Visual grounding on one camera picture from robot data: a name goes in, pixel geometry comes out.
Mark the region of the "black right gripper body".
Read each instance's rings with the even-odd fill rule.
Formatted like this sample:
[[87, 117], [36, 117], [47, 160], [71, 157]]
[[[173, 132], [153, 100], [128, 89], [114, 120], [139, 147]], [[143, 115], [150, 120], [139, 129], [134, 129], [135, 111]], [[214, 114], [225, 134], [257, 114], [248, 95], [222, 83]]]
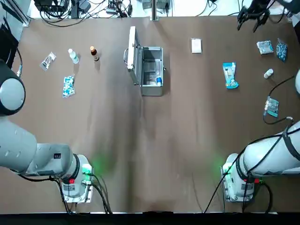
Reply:
[[250, 5], [246, 7], [246, 10], [248, 12], [261, 12], [268, 7], [270, 2], [271, 0], [253, 0]]

